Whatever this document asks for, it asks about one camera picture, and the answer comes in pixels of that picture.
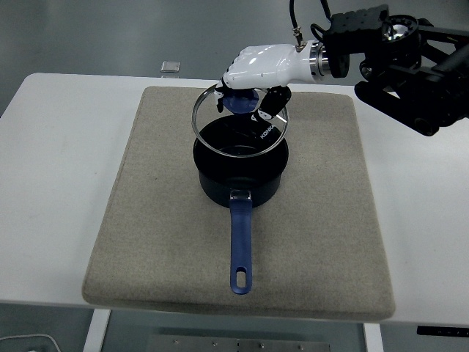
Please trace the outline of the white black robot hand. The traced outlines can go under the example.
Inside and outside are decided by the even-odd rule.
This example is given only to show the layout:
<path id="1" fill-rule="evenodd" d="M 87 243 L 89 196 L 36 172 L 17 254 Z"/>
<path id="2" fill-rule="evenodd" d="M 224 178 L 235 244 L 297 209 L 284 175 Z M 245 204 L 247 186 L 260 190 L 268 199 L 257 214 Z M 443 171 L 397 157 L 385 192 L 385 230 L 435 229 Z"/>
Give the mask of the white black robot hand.
<path id="1" fill-rule="evenodd" d="M 300 49 L 290 44 L 244 48 L 215 85 L 217 110 L 273 119 L 291 97 L 288 84 L 313 84 L 323 76 L 321 50 L 312 40 Z"/>

